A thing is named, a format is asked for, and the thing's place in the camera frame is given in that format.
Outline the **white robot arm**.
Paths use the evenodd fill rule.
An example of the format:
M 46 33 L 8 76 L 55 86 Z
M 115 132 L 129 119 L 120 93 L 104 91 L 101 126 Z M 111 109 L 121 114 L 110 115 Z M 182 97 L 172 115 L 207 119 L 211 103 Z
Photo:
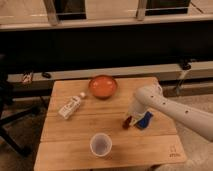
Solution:
M 133 126 L 140 121 L 149 108 L 162 112 L 213 142 L 213 114 L 164 97 L 159 84 L 145 85 L 134 91 L 127 112 L 127 116 L 131 116 L 129 125 Z

